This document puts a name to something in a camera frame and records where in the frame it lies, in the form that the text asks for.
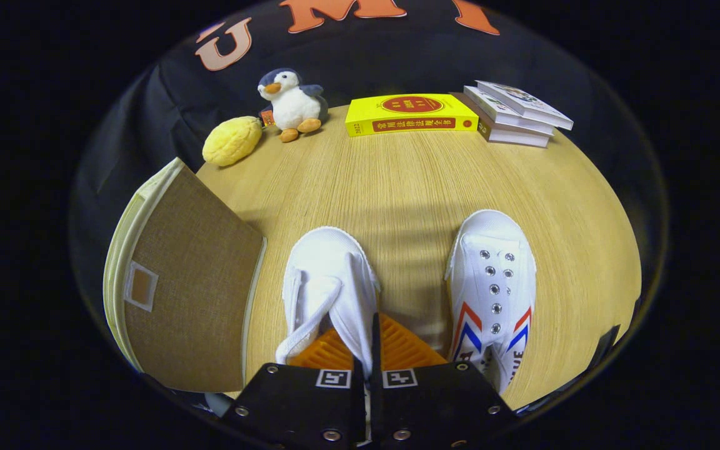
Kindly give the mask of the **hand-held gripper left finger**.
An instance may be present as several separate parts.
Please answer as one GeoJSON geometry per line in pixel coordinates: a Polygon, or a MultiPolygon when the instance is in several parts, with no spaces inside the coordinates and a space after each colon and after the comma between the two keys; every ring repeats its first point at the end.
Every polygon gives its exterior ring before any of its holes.
{"type": "Polygon", "coordinates": [[[369,444],[362,364],[331,328],[288,364],[264,364],[223,424],[266,449],[357,449],[369,444]]]}

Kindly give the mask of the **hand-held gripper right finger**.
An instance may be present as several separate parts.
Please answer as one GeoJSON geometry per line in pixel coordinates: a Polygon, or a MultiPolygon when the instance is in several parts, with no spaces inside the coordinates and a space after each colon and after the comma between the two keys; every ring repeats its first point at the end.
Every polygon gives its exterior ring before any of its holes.
{"type": "Polygon", "coordinates": [[[382,333],[372,320],[369,427],[374,449],[492,449],[519,416],[466,361],[382,369],[382,333]]]}

